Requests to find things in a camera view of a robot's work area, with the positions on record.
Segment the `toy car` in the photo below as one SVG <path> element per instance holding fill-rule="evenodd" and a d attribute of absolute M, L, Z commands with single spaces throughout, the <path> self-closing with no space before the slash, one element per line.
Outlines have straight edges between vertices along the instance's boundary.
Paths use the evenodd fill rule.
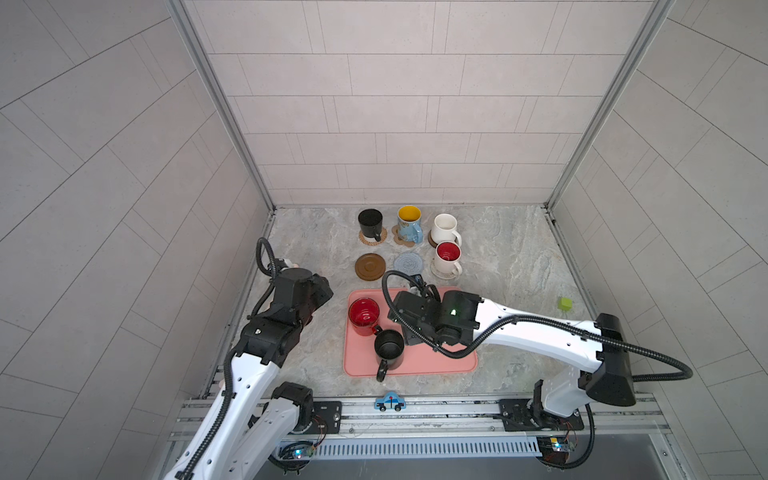
<path fill-rule="evenodd" d="M 396 412 L 406 407 L 406 401 L 397 396 L 394 392 L 389 392 L 380 399 L 376 399 L 373 407 L 379 409 L 381 412 L 386 412 L 387 406 L 391 409 L 395 409 Z"/>

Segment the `black mounting plate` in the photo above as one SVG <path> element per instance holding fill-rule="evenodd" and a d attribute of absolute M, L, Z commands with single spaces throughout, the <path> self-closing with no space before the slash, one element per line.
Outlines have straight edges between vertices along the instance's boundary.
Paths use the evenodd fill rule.
<path fill-rule="evenodd" d="M 339 433 L 341 428 L 341 402 L 314 402 L 313 403 L 314 414 L 326 421 L 328 426 L 328 433 Z M 253 424 L 257 422 L 259 417 L 255 415 L 250 416 L 248 420 L 248 428 L 251 428 Z M 304 432 L 291 432 L 288 435 L 319 435 L 320 430 L 317 428 L 316 422 L 311 422 L 310 427 Z"/>
<path fill-rule="evenodd" d="M 534 419 L 531 409 L 528 407 L 530 399 L 501 399 L 498 407 L 501 410 L 501 421 L 504 423 L 505 432 L 521 431 L 567 431 L 571 424 L 571 430 L 584 430 L 584 421 L 579 415 L 571 415 L 566 419 L 546 415 L 540 421 Z"/>

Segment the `white mug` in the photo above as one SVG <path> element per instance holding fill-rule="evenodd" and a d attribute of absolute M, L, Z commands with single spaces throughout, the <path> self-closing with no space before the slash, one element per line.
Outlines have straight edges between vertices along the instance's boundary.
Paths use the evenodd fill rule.
<path fill-rule="evenodd" d="M 462 249 L 453 242 L 438 243 L 435 248 L 435 269 L 444 275 L 461 275 Z"/>
<path fill-rule="evenodd" d="M 451 214 L 439 214 L 435 217 L 435 226 L 432 228 L 432 240 L 435 243 L 456 242 L 462 245 L 462 236 L 456 231 L 458 222 Z"/>

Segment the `green cube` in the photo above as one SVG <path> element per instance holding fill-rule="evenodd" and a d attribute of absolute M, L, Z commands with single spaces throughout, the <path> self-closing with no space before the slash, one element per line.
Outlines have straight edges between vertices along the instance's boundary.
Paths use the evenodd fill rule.
<path fill-rule="evenodd" d="M 558 300 L 558 308 L 564 312 L 569 311 L 574 307 L 574 301 L 567 298 L 566 296 L 561 296 L 560 300 Z"/>

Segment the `blue mug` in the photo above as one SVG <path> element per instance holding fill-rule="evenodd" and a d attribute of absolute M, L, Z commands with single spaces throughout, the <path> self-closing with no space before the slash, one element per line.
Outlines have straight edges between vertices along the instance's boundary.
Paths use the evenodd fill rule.
<path fill-rule="evenodd" d="M 424 240 L 422 232 L 422 211 L 413 205 L 406 205 L 397 213 L 398 237 L 405 242 L 421 243 Z"/>

